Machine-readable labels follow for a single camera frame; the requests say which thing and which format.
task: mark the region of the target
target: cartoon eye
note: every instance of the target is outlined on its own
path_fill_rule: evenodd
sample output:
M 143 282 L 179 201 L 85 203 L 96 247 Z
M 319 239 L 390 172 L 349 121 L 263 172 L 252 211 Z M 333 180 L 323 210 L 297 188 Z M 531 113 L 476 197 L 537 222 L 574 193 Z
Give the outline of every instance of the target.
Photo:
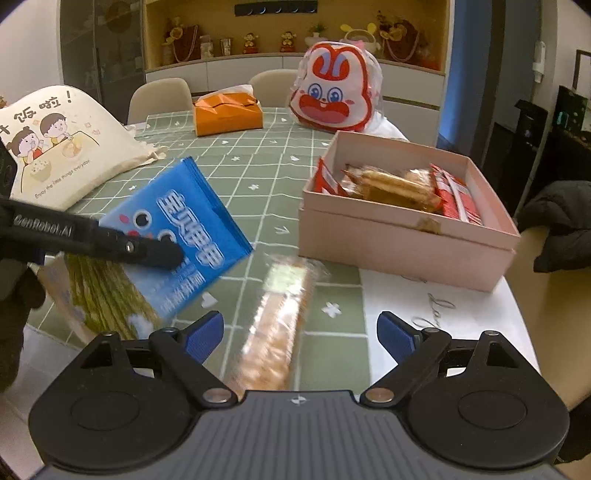
M 329 90 L 327 100 L 329 102 L 342 102 L 343 101 L 343 91 L 339 87 L 332 87 Z
M 308 87 L 308 95 L 318 100 L 322 97 L 322 87 L 317 83 L 313 83 Z
M 177 242 L 177 237 L 171 230 L 160 230 L 160 233 L 158 234 L 157 238 L 158 240 L 167 240 L 174 244 Z
M 152 215 L 147 210 L 138 210 L 134 213 L 134 225 L 137 228 L 148 228 L 152 224 Z

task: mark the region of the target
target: red cartoon mouth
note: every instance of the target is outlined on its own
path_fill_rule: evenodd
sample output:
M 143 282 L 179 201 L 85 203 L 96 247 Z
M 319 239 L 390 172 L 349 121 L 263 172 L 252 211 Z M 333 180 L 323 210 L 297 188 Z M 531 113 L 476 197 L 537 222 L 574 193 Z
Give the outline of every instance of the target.
M 306 93 L 300 97 L 300 110 L 308 118 L 323 124 L 340 124 L 349 117 L 349 106 L 346 103 L 324 103 Z

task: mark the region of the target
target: open cardboard box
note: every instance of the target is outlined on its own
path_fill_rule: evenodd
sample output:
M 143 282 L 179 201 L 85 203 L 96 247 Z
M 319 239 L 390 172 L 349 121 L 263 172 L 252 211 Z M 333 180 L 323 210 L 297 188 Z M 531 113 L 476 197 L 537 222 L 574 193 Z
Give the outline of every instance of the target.
M 484 226 L 435 213 L 312 192 L 300 209 L 300 255 L 491 291 L 511 265 L 519 233 L 474 163 L 423 145 L 338 132 L 324 156 L 335 178 L 346 164 L 396 173 L 440 166 L 463 179 Z

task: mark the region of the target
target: glass cabinet door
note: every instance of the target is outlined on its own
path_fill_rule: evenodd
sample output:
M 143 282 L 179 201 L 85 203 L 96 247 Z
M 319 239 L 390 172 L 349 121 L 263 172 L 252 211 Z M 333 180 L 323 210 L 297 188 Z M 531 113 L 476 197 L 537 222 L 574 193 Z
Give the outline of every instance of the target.
M 103 106 L 126 124 L 129 101 L 145 83 L 140 0 L 95 0 L 95 42 Z
M 100 101 L 94 58 L 93 0 L 61 0 L 61 68 L 66 85 Z

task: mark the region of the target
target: wooden countertop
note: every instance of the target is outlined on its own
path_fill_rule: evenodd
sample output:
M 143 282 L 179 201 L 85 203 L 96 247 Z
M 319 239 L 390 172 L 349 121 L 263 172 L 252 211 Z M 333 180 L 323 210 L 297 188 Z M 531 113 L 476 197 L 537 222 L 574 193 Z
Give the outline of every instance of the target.
M 295 53 L 274 52 L 274 53 L 251 53 L 251 54 L 243 54 L 243 55 L 230 55 L 227 57 L 214 57 L 212 59 L 201 59 L 201 60 L 184 61 L 181 63 L 173 63 L 172 65 L 166 65 L 164 67 L 157 67 L 154 69 L 146 69 L 145 72 L 151 73 L 151 72 L 157 72 L 159 70 L 172 69 L 174 67 L 181 67 L 183 65 L 192 65 L 194 63 L 204 63 L 204 62 L 208 62 L 208 61 L 217 61 L 217 60 L 245 59 L 245 58 L 253 58 L 253 57 L 303 57 L 303 56 L 304 56 L 304 52 L 295 52 Z M 442 77 L 445 77 L 444 72 L 439 72 L 437 70 L 432 70 L 432 69 L 426 69 L 425 67 L 418 67 L 416 65 L 409 65 L 407 63 L 400 63 L 397 61 L 391 61 L 391 60 L 385 60 L 385 59 L 378 59 L 378 62 L 380 62 L 384 65 L 395 65 L 397 67 L 404 67 L 407 69 L 419 70 L 421 72 L 432 73 L 435 75 L 440 75 Z

